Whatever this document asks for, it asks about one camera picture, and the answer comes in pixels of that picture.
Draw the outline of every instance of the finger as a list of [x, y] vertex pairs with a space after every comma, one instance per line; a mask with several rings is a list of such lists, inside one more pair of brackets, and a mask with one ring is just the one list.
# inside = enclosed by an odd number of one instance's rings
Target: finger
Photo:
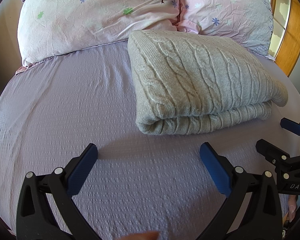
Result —
[[119, 240], [157, 240], [159, 237], [158, 231], [149, 231], [142, 234], [134, 234], [120, 238]]
[[296, 195], [289, 195], [288, 198], [288, 209], [289, 209], [289, 222], [291, 222], [294, 217], [296, 216], [296, 209], [297, 209], [297, 196]]

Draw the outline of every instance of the blue rubber pad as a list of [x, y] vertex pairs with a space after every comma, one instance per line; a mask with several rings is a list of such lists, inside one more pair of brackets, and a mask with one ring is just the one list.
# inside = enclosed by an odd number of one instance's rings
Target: blue rubber pad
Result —
[[282, 128], [293, 132], [296, 135], [300, 135], [300, 124], [293, 122], [287, 118], [282, 118], [280, 121], [280, 125]]
[[229, 197], [231, 193], [231, 179], [225, 169], [216, 158], [217, 153], [210, 149], [210, 145], [204, 143], [200, 147], [200, 158], [206, 166], [214, 184], [221, 194]]
[[80, 192], [97, 159], [98, 149], [95, 145], [93, 145], [89, 148], [89, 150], [82, 157], [80, 162], [68, 177], [67, 195], [69, 197], [77, 195]]

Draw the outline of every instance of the cable knit pattern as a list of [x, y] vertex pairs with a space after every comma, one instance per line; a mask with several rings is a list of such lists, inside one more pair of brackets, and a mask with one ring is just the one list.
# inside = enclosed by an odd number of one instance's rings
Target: cable knit pattern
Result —
[[230, 38], [134, 31], [128, 51], [136, 124], [146, 134], [206, 133], [265, 120], [271, 100], [278, 106], [288, 101], [285, 86]]

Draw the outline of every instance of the mattress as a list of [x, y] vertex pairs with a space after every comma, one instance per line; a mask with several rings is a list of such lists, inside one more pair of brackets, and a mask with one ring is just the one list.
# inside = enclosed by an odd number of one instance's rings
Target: mattress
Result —
[[300, 137], [280, 127], [283, 117], [300, 122], [300, 95], [273, 61], [258, 59], [286, 85], [287, 105], [273, 105], [266, 121], [189, 136], [149, 136], [136, 127], [126, 41], [56, 56], [14, 76], [0, 98], [0, 216], [15, 230], [26, 172], [51, 173], [94, 143], [99, 159], [73, 200], [102, 239], [146, 230], [160, 231], [160, 240], [196, 239], [225, 199], [199, 158], [202, 143], [256, 174], [274, 173], [255, 149], [261, 138], [300, 155]]

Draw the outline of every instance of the silver pin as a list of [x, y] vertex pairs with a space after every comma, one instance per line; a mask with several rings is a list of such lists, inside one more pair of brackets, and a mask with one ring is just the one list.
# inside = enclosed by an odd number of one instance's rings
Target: silver pin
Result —
[[27, 174], [26, 174], [26, 177], [29, 179], [29, 178], [32, 178], [32, 176], [33, 176], [33, 172], [28, 172]]
[[235, 172], [237, 172], [237, 173], [243, 173], [243, 168], [240, 167], [240, 166], [237, 166], [234, 170], [235, 170]]
[[55, 170], [54, 170], [54, 173], [55, 174], [61, 174], [63, 172], [63, 168], [56, 168]]
[[266, 171], [266, 172], [265, 172], [265, 175], [266, 175], [268, 178], [271, 178], [272, 173], [271, 173], [270, 171]]

